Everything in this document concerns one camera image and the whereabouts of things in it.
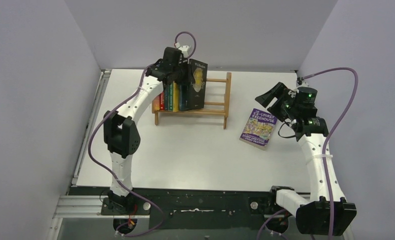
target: wooden shelf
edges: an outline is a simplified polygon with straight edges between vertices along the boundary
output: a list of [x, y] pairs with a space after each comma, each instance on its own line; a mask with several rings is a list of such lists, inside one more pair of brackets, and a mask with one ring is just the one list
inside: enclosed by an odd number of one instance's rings
[[227, 72], [226, 79], [215, 79], [215, 78], [207, 78], [206, 82], [212, 83], [225, 83], [225, 94], [224, 94], [224, 102], [213, 102], [206, 101], [205, 106], [224, 106], [224, 109], [213, 109], [213, 108], [202, 108], [197, 110], [188, 110], [188, 111], [165, 111], [165, 110], [154, 110], [152, 109], [152, 113], [155, 114], [155, 125], [159, 125], [159, 113], [167, 113], [167, 114], [186, 114], [186, 115], [200, 115], [200, 116], [220, 116], [224, 117], [224, 125], [223, 128], [227, 128], [227, 118], [229, 117], [230, 110], [230, 89], [232, 85], [232, 73]]

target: book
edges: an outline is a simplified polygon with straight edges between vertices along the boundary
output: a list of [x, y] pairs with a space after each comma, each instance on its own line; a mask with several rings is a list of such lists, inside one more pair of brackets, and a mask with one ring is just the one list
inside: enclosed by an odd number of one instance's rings
[[152, 101], [152, 109], [153, 109], [153, 111], [158, 111], [159, 109], [161, 109], [160, 100], [161, 100], [161, 96], [157, 96]]
[[168, 111], [173, 111], [173, 102], [174, 102], [173, 87], [174, 87], [174, 83], [171, 83], [168, 89]]
[[162, 91], [161, 94], [159, 94], [159, 109], [164, 110], [164, 92]]
[[172, 83], [172, 111], [178, 112], [179, 111], [179, 85], [176, 82]]
[[168, 90], [169, 90], [169, 86], [166, 86], [166, 88], [163, 91], [163, 109], [165, 111], [168, 111]]
[[254, 108], [240, 135], [240, 140], [260, 149], [265, 149], [277, 118], [271, 113]]
[[178, 85], [178, 110], [181, 112], [186, 111], [186, 102], [184, 99], [185, 85]]
[[184, 98], [187, 110], [203, 109], [205, 105], [205, 89], [207, 83], [208, 64], [189, 59], [188, 86]]

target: screw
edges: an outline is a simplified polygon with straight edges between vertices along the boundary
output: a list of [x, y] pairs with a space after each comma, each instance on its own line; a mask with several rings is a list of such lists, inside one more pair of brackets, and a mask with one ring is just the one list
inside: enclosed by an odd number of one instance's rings
[[253, 210], [258, 209], [258, 203], [256, 201], [253, 201], [250, 203], [250, 208]]
[[145, 211], [151, 209], [151, 204], [148, 203], [148, 202], [143, 203], [143, 209], [144, 209]]

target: white table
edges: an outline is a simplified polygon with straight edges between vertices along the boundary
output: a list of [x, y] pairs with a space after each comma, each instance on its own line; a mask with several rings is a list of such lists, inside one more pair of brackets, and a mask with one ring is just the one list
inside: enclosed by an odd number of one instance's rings
[[[136, 89], [142, 70], [114, 69], [110, 75], [97, 120]], [[225, 71], [210, 71], [208, 78], [224, 79]], [[280, 123], [266, 150], [239, 140], [253, 108], [264, 110], [255, 97], [283, 82], [296, 85], [295, 73], [232, 72], [227, 129], [222, 117], [186, 116], [160, 113], [159, 126], [149, 109], [138, 123], [141, 144], [134, 154], [132, 183], [137, 188], [268, 191], [271, 186], [289, 186], [309, 192], [304, 155], [295, 139], [277, 135]], [[225, 87], [208, 83], [206, 101], [222, 102]], [[284, 136], [293, 131], [283, 127]], [[106, 166], [111, 158], [101, 128], [92, 144], [92, 153]], [[77, 186], [109, 187], [111, 175], [85, 154]]]

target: white wall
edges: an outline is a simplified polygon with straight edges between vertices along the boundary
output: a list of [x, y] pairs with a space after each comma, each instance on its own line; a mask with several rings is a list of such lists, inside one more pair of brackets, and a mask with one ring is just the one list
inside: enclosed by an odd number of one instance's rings
[[299, 68], [337, 0], [65, 2], [102, 69], [144, 68], [190, 31], [211, 69], [266, 72]]
[[0, 240], [46, 237], [99, 76], [63, 0], [0, 1]]
[[[360, 82], [331, 139], [334, 167], [356, 204], [355, 239], [395, 240], [395, 0], [339, 0], [299, 70], [349, 66]], [[309, 80], [319, 115], [332, 127], [353, 87], [350, 72]]]

